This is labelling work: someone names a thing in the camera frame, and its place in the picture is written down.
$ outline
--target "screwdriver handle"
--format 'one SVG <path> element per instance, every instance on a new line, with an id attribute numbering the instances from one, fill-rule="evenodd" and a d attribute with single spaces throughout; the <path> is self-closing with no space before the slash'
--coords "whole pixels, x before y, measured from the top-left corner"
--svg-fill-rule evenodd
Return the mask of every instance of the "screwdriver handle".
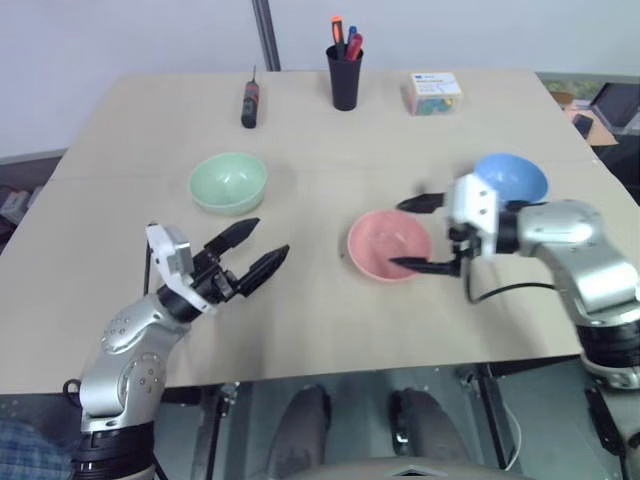
<path id="1" fill-rule="evenodd" d="M 260 98 L 260 87 L 251 80 L 244 87 L 244 98 L 242 99 L 242 125 L 245 128 L 255 128 L 258 117 L 258 101 Z"/>

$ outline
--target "blue bowl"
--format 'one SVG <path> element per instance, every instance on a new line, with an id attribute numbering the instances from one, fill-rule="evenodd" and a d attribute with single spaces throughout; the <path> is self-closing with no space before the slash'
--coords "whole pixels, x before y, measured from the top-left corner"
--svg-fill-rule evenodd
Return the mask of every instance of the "blue bowl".
<path id="1" fill-rule="evenodd" d="M 498 192 L 501 204 L 513 200 L 536 203 L 549 191 L 540 167 L 511 153 L 492 153 L 476 164 L 475 173 Z"/>

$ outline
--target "table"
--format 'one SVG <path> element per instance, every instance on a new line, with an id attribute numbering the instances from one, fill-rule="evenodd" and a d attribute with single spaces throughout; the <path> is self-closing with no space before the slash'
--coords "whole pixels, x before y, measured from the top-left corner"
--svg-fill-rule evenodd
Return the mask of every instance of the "table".
<path id="1" fill-rule="evenodd" d="M 180 227 L 194 250 L 232 223 L 198 210 L 186 182 L 200 161 L 233 150 L 263 158 L 270 179 L 249 215 L 262 222 L 226 264 L 241 274 L 265 251 L 289 243 L 291 252 L 249 299 L 194 323 L 170 357 L 169 386 L 579 352 L 553 292 L 513 291 L 472 307 L 460 280 L 380 284 L 345 255 L 362 213 L 441 191 L 483 155 L 510 151 L 543 168 L 552 199 L 598 208 L 612 241 L 640 264 L 638 209 L 535 75 L 455 73 L 465 102 L 442 117 L 407 113 L 407 72 L 363 72 L 349 113 L 331 107 L 326 72 L 263 74 L 255 130 L 239 121 L 243 75 L 118 83 L 0 257 L 0 393 L 58 391 L 82 375 L 110 318 L 141 294 L 150 220 Z M 442 214 L 420 217 L 437 260 L 449 255 Z M 550 280 L 517 256 L 474 267 L 478 290 Z"/>

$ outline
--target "small box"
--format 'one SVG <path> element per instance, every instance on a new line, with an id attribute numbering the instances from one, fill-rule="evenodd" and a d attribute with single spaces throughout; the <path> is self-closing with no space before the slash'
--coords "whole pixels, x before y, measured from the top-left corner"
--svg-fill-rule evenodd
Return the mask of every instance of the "small box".
<path id="1" fill-rule="evenodd" d="M 412 73 L 409 108 L 412 115 L 436 115 L 455 111 L 462 90 L 453 73 Z"/>

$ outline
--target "black cup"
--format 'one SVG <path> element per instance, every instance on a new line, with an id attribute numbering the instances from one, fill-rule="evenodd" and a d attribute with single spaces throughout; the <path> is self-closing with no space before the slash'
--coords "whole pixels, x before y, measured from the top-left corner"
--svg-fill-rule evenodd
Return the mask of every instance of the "black cup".
<path id="1" fill-rule="evenodd" d="M 353 110 L 358 103 L 358 82 L 360 81 L 360 64 L 364 52 L 360 50 L 354 62 L 338 60 L 335 45 L 327 48 L 329 73 L 331 75 L 331 94 L 333 106 L 343 112 Z"/>

